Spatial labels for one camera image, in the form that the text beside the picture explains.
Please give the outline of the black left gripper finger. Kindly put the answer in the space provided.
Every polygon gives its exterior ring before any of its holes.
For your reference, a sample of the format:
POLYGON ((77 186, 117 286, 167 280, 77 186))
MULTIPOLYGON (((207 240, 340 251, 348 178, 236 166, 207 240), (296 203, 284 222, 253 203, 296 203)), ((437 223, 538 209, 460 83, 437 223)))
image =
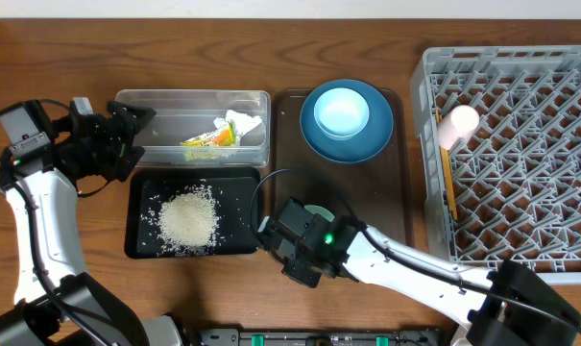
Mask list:
POLYGON ((125 182, 144 154, 145 149, 142 146, 131 147, 119 154, 114 153, 105 164, 105 179, 108 182, 125 182))
POLYGON ((107 111, 111 115, 112 122, 126 136, 136 136, 157 114, 152 108, 134 106, 118 101, 108 101, 107 111))

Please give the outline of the mint green bowl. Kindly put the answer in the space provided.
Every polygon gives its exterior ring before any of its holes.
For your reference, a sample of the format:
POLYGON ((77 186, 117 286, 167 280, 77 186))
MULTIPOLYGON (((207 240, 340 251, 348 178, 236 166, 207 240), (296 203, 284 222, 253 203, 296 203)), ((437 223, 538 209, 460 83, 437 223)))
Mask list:
POLYGON ((304 208, 313 215, 322 216, 328 222, 332 222, 335 218, 335 215, 331 211, 321 206, 305 205, 304 208))

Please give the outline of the yellow snack wrapper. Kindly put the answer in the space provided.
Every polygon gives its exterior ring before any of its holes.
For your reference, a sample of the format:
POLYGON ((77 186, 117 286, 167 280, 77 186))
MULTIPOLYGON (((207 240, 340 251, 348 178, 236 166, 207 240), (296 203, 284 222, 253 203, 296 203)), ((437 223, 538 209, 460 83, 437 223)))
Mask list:
POLYGON ((204 133, 199 136, 191 137, 183 141, 181 146, 185 147, 220 147, 232 146, 235 143, 235 134, 232 124, 223 119, 222 125, 217 127, 215 131, 204 133))

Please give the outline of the white napkin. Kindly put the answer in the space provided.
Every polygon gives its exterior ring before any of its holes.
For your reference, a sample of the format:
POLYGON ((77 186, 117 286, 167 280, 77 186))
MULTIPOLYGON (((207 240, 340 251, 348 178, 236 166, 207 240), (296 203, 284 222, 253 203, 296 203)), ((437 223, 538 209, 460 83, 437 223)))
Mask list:
POLYGON ((243 112, 228 110, 224 118, 216 117, 213 124, 217 130, 225 127, 232 129, 233 143, 238 146, 241 139, 251 130, 254 130, 262 123, 262 118, 259 115, 248 115, 243 112))

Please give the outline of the dark blue plate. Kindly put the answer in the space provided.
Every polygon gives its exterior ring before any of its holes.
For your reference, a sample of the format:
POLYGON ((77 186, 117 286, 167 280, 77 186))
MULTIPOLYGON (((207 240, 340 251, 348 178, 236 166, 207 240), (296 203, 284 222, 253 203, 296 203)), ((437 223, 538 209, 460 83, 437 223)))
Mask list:
POLYGON ((374 157, 386 146, 394 130, 394 114, 384 95, 375 87, 358 80, 341 79, 318 86, 308 94, 301 109, 300 128, 307 144, 320 156, 339 163, 358 163, 374 157), (370 108, 367 126, 348 140, 328 138, 314 119, 316 100, 324 92, 337 87, 357 91, 370 108))

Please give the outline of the light blue small bowl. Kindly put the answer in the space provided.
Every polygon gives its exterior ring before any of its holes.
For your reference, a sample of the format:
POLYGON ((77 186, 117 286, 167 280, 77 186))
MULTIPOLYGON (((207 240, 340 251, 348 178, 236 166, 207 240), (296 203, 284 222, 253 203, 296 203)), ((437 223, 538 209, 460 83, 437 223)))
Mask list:
POLYGON ((337 87, 324 92, 316 100, 314 119, 328 138, 348 140, 367 126, 370 108, 367 100, 357 91, 337 87))

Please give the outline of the wooden chopstick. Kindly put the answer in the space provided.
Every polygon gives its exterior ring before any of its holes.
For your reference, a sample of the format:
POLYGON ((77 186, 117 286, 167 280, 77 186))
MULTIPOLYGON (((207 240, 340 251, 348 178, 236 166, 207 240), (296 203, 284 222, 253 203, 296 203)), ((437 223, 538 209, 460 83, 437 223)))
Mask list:
POLYGON ((456 201, 454 195, 452 172, 449 161, 449 149, 458 139, 457 131, 450 120, 445 120, 438 110, 435 111, 438 143, 440 146, 440 156, 442 160, 443 174, 445 178, 446 195, 448 200, 448 209, 452 218, 457 220, 458 213, 456 208, 456 201))

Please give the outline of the pink plastic cup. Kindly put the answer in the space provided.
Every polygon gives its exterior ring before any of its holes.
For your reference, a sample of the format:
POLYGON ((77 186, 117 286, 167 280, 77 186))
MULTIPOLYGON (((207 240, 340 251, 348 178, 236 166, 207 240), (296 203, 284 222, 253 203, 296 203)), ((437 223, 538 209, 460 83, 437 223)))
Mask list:
POLYGON ((439 146, 449 150, 459 140, 468 142, 479 121, 480 115, 476 109, 467 105, 455 107, 437 125, 439 146))

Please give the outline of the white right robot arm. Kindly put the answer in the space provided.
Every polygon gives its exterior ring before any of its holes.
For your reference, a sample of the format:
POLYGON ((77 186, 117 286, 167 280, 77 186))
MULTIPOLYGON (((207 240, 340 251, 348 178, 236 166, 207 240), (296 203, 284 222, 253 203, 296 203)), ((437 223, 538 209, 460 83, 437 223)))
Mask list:
POLYGON ((248 204, 251 238, 299 284, 343 277, 386 287, 455 321, 456 345, 571 345, 581 335, 581 313, 521 263, 454 264, 396 242, 353 210, 327 220, 294 198, 260 218, 259 193, 248 204))

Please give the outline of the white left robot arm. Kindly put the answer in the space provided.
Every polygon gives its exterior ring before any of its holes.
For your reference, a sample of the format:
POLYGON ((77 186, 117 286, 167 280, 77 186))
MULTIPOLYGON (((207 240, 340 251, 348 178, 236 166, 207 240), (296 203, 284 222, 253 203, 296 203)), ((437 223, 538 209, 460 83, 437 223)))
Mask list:
POLYGON ((11 141, 0 157, 0 191, 12 208, 19 255, 14 306, 0 315, 0 344, 50 345, 66 321, 79 329, 61 345, 188 344, 176 318, 140 320, 88 273, 77 226, 77 182, 126 181, 144 154, 133 140, 155 111, 109 101, 100 114, 76 97, 53 120, 44 103, 0 111, 11 141))

